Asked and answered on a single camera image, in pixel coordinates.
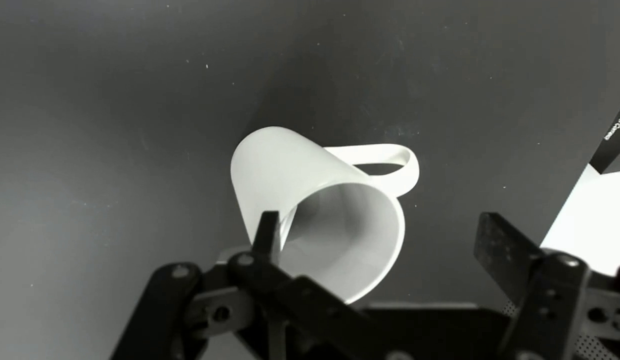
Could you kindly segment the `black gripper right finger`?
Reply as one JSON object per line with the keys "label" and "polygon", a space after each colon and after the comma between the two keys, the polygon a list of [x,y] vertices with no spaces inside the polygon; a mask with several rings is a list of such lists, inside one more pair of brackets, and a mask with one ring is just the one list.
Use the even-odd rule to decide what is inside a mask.
{"label": "black gripper right finger", "polygon": [[544,253],[497,212],[481,212],[474,239],[474,259],[505,295],[519,303]]}

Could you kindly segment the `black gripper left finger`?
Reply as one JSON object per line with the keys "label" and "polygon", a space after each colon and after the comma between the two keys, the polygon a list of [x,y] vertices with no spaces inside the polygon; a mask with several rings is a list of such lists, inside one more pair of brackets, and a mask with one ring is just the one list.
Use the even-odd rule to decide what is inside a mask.
{"label": "black gripper left finger", "polygon": [[251,254],[260,260],[275,264],[279,259],[279,217],[275,211],[266,211],[260,217]]}

